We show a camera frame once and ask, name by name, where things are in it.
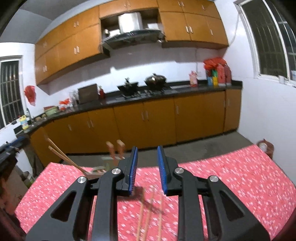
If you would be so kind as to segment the black wok with lid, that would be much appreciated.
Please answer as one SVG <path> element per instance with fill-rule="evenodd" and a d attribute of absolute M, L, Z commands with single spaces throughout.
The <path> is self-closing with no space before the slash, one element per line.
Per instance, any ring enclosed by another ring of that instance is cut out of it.
<path fill-rule="evenodd" d="M 150 91 L 162 91 L 166 80 L 165 76 L 153 73 L 152 76 L 147 77 L 144 82 Z"/>

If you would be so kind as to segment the upper wooden cabinets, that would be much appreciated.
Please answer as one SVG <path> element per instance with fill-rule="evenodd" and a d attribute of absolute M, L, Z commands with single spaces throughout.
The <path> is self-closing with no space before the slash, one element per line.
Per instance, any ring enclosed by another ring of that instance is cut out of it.
<path fill-rule="evenodd" d="M 68 18 L 36 42 L 36 84 L 108 58 L 111 50 L 150 42 L 164 48 L 229 45 L 213 1 L 108 1 Z"/>

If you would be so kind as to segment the red floral tablecloth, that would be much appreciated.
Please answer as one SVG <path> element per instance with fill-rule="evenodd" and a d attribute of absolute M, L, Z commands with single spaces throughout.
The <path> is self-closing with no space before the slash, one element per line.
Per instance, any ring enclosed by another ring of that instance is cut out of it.
<path fill-rule="evenodd" d="M 207 178 L 216 175 L 244 203 L 274 238 L 295 209 L 295 185 L 278 165 L 256 145 L 222 156 L 182 164 L 193 175 Z M 73 166 L 49 164 L 31 185 L 15 214 L 28 232 L 81 172 Z M 158 167 L 139 168 L 135 189 L 139 197 L 118 202 L 118 238 L 135 240 L 142 189 L 149 204 L 155 190 L 148 240 L 158 239 L 159 208 L 162 192 Z M 178 198 L 164 196 L 162 240 L 176 240 Z"/>

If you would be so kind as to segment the beige perforated utensil holder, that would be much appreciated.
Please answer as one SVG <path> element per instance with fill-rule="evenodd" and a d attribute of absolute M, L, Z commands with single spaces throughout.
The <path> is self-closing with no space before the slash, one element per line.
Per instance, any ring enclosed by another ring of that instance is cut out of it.
<path fill-rule="evenodd" d="M 119 164 L 119 161 L 124 159 L 124 157 L 115 156 L 114 158 L 109 157 L 102 157 L 103 163 L 97 167 L 93 167 L 90 172 L 86 172 L 86 177 L 89 180 L 96 179 L 101 177 L 104 173 L 113 168 L 116 168 Z"/>

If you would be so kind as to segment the left window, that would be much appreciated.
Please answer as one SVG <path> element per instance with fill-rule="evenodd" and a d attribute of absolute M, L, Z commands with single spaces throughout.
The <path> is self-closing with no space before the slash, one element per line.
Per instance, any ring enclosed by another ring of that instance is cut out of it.
<path fill-rule="evenodd" d="M 24 114 L 19 64 L 19 60 L 1 61 L 1 129 Z"/>

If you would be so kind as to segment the steel range hood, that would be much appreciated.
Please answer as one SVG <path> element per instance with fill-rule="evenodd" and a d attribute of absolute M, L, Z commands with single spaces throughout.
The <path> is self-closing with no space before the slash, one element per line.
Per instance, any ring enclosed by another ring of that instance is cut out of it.
<path fill-rule="evenodd" d="M 111 51 L 139 44 L 162 43 L 165 34 L 158 17 L 158 9 L 147 9 L 103 18 L 102 47 Z"/>

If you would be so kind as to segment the wooden cabinets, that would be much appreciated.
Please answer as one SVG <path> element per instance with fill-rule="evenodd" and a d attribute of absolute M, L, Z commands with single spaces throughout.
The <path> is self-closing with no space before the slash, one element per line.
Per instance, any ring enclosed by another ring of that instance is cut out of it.
<path fill-rule="evenodd" d="M 50 121 L 30 134 L 30 143 L 47 166 L 60 161 L 50 141 L 67 154 L 106 153 L 107 142 L 117 140 L 128 150 L 169 146 L 236 130 L 240 110 L 239 88 L 177 93 Z"/>
<path fill-rule="evenodd" d="M 108 58 L 111 50 L 150 42 L 164 48 L 229 45 L 213 1 L 108 1 L 68 18 L 36 42 L 36 84 Z"/>

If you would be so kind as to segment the yellow detergent bottle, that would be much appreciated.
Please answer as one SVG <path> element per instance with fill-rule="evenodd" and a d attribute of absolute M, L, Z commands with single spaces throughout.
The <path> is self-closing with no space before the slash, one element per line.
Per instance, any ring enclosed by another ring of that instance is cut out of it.
<path fill-rule="evenodd" d="M 20 117 L 20 124 L 21 124 L 23 130 L 26 130 L 29 128 L 27 117 L 25 115 Z"/>

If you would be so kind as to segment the red oil jug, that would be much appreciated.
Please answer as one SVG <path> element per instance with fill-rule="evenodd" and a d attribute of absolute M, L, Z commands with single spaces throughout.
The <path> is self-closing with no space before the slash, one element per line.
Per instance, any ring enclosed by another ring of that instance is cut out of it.
<path fill-rule="evenodd" d="M 230 86 L 231 85 L 231 70 L 230 67 L 225 64 L 217 65 L 217 77 L 219 86 Z"/>

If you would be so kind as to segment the red sauce bottle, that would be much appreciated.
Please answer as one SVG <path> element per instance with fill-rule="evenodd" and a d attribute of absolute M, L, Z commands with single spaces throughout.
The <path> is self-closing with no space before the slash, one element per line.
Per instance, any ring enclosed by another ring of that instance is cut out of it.
<path fill-rule="evenodd" d="M 99 86 L 99 98 L 105 99 L 105 92 L 101 86 Z"/>

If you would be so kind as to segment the dark cutting board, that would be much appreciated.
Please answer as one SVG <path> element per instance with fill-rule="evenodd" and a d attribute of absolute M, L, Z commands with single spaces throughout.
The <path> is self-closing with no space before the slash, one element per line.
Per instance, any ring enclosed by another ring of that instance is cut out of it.
<path fill-rule="evenodd" d="M 99 100 L 97 84 L 88 85 L 78 89 L 79 104 Z"/>

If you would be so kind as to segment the hanging red plastic bag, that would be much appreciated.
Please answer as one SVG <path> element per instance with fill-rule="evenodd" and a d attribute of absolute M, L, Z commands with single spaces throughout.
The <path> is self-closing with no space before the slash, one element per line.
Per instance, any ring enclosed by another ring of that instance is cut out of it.
<path fill-rule="evenodd" d="M 28 85 L 24 90 L 25 97 L 27 98 L 30 105 L 36 105 L 36 91 L 33 85 Z"/>

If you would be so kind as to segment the pink bottle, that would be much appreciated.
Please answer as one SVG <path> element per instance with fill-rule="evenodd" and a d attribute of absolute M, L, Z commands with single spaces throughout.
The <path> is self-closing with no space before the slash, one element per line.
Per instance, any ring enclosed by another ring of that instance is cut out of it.
<path fill-rule="evenodd" d="M 191 87 L 197 87 L 198 86 L 198 79 L 197 79 L 197 73 L 194 71 L 191 71 L 189 74 L 189 81 Z"/>

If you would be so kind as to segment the right window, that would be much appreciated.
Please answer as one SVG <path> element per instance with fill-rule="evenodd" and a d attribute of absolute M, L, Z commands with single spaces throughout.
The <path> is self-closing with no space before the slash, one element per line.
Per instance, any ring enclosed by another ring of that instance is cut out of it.
<path fill-rule="evenodd" d="M 236 1 L 248 29 L 259 77 L 295 86 L 295 33 L 272 1 Z"/>

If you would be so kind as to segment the lower wooden cabinets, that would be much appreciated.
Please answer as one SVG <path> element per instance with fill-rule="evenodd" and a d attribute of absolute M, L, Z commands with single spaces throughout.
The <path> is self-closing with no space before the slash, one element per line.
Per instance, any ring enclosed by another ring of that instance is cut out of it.
<path fill-rule="evenodd" d="M 50 141 L 67 154 L 106 153 L 107 142 L 117 140 L 128 150 L 169 146 L 236 130 L 240 110 L 239 88 L 177 93 L 50 121 L 30 134 L 30 143 L 47 166 L 60 161 Z"/>

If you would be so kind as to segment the red plastic bag on counter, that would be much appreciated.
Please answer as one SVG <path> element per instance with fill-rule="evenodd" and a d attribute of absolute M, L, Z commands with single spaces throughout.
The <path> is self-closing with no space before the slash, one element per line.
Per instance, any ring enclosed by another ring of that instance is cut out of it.
<path fill-rule="evenodd" d="M 222 66 L 227 64 L 227 62 L 221 57 L 206 59 L 203 61 L 203 63 L 205 70 L 213 70 L 216 69 L 219 64 Z"/>

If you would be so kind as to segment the orange plastic bag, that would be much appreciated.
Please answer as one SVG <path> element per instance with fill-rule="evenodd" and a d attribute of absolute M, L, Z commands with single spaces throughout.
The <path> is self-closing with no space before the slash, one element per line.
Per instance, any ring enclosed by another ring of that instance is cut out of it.
<path fill-rule="evenodd" d="M 65 100 L 61 100 L 59 101 L 59 109 L 61 111 L 66 110 L 67 108 L 69 108 L 69 104 L 71 104 L 71 101 L 69 98 L 65 99 Z"/>

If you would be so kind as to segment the window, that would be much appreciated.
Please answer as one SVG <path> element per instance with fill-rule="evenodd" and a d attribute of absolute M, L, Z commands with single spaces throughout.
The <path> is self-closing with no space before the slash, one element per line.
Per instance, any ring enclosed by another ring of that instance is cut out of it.
<path fill-rule="evenodd" d="M 248 29 L 259 77 L 295 86 L 295 33 L 272 1 L 236 1 Z"/>
<path fill-rule="evenodd" d="M 1 129 L 24 114 L 19 64 L 19 60 L 1 61 Z"/>

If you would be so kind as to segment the black wok with utensils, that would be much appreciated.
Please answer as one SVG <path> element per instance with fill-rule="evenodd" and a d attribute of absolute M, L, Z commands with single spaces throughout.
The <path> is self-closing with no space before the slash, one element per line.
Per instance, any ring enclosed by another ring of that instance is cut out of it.
<path fill-rule="evenodd" d="M 125 78 L 125 83 L 117 88 L 124 96 L 134 96 L 138 92 L 138 82 L 130 82 L 129 78 Z"/>

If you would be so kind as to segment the green basin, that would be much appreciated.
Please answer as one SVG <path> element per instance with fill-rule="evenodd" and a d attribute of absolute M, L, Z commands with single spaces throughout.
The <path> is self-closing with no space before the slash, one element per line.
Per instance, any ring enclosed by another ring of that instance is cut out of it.
<path fill-rule="evenodd" d="M 59 108 L 57 106 L 47 106 L 44 107 L 44 113 L 46 116 L 51 116 L 59 112 Z"/>

